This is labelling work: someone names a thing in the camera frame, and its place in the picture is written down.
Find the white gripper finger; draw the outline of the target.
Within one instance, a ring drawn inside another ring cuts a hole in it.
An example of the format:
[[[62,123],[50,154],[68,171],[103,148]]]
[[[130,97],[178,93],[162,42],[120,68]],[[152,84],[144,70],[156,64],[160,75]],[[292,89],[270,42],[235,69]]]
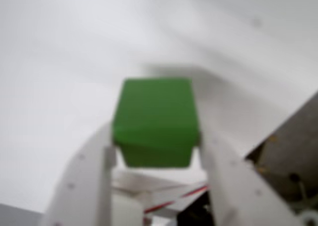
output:
[[[301,226],[269,185],[211,129],[201,133],[201,160],[217,226]]]
[[[70,160],[40,225],[111,225],[111,181],[115,165],[111,124],[106,123]]]

